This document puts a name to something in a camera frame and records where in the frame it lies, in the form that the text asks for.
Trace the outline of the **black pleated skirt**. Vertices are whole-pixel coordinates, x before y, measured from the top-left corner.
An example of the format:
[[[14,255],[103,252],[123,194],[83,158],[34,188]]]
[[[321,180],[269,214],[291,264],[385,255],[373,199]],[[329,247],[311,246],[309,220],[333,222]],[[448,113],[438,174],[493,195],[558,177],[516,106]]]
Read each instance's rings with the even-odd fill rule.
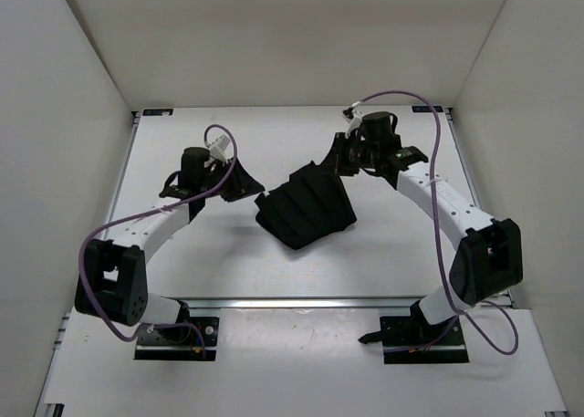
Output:
[[[342,180],[310,162],[255,199],[256,222],[283,245],[300,250],[357,222]]]

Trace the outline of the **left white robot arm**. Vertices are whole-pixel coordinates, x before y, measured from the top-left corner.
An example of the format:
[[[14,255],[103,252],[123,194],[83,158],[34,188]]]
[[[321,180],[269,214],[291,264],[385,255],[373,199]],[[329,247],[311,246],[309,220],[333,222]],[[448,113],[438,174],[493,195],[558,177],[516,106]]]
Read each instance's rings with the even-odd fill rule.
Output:
[[[116,237],[93,238],[83,248],[76,310],[125,326],[152,325],[171,342],[186,339],[191,330],[186,304],[150,292],[146,265],[194,220],[207,199],[218,196],[232,203],[264,190],[235,157],[185,149],[180,169],[169,175],[149,212]]]

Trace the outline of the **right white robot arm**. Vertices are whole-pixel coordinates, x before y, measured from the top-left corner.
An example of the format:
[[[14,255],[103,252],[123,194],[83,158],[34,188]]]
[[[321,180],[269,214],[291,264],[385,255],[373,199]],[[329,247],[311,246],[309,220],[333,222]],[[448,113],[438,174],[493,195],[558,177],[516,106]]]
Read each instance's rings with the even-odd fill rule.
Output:
[[[443,322],[522,281],[520,229],[511,219],[499,221],[469,203],[431,172],[422,151],[402,146],[395,114],[362,115],[348,108],[343,115],[349,127],[336,134],[328,154],[334,171],[343,176],[364,171],[384,179],[417,204],[455,250],[442,286],[412,308],[410,336],[430,344],[441,335]]]

